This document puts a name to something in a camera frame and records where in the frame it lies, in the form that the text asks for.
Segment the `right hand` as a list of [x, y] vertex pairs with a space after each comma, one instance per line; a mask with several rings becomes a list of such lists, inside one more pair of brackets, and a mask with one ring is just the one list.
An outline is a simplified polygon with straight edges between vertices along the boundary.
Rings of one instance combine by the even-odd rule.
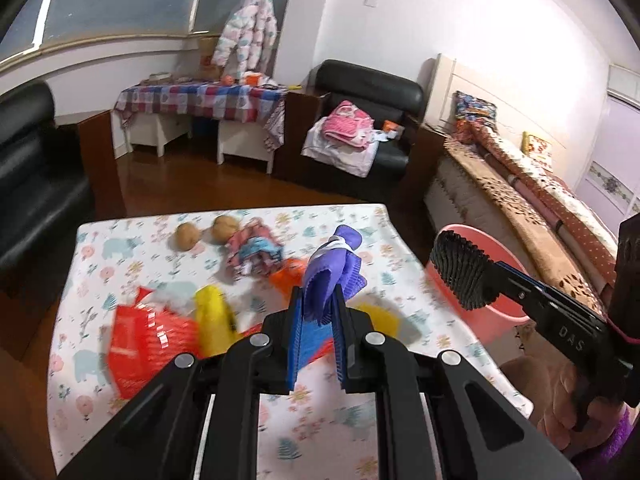
[[568, 458], [605, 444], [621, 422], [633, 424], [636, 418], [636, 411], [625, 403], [598, 396], [588, 406], [588, 424], [575, 431], [574, 390], [580, 375], [571, 362], [550, 372], [543, 362], [521, 356], [504, 363], [500, 370], [533, 402], [529, 420]]

